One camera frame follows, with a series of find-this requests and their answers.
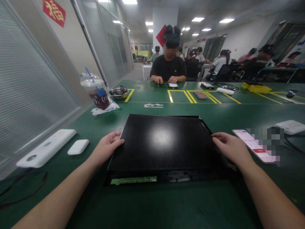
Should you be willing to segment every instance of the hand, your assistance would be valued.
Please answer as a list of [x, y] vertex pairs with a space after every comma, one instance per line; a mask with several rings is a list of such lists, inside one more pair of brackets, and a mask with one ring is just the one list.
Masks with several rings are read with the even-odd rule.
[[158, 84], [163, 84], [163, 79], [161, 76], [156, 76], [155, 77], [155, 82], [158, 83]]
[[114, 150], [124, 143], [124, 139], [119, 139], [122, 132], [114, 131], [103, 137], [94, 151], [87, 159], [88, 162], [96, 166], [101, 166], [113, 154]]
[[175, 76], [171, 76], [168, 80], [169, 83], [177, 83], [177, 78]]
[[220, 151], [240, 169], [248, 169], [255, 164], [246, 144], [240, 138], [223, 132], [212, 134], [212, 137]]

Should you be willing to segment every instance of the red diamond decoration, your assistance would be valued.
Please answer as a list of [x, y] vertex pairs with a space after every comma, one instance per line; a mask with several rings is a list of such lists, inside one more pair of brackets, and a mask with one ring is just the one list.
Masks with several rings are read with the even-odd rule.
[[163, 38], [164, 38], [164, 30], [166, 28], [166, 25], [163, 26], [163, 28], [160, 30], [160, 32], [158, 33], [158, 35], [156, 36], [158, 42], [160, 43], [160, 45], [163, 48]]

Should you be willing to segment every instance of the metal bowl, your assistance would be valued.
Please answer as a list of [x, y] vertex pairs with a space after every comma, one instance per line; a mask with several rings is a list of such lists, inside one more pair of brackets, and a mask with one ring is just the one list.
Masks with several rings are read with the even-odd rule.
[[127, 90], [127, 92], [124, 93], [121, 90], [121, 87], [114, 88], [109, 91], [109, 95], [111, 96], [111, 98], [114, 98], [115, 100], [122, 100], [122, 99], [127, 98], [128, 89], [126, 89], [126, 90]]

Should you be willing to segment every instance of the white pillar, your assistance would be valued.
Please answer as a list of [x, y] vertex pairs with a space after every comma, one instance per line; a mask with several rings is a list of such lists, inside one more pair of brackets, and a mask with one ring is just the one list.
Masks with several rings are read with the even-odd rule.
[[178, 8], [175, 7], [153, 7], [152, 8], [152, 22], [153, 22], [153, 33], [152, 33], [152, 44], [153, 52], [155, 53], [155, 46], [160, 46], [160, 52], [163, 53], [162, 45], [157, 40], [156, 36], [163, 28], [164, 25], [171, 25], [174, 27], [177, 25], [178, 20]]

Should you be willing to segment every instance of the window blinds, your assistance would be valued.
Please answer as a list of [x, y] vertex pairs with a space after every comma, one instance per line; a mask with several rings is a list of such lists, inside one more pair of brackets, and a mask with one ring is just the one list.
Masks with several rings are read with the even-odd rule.
[[16, 15], [0, 0], [0, 173], [22, 157], [25, 146], [79, 107]]

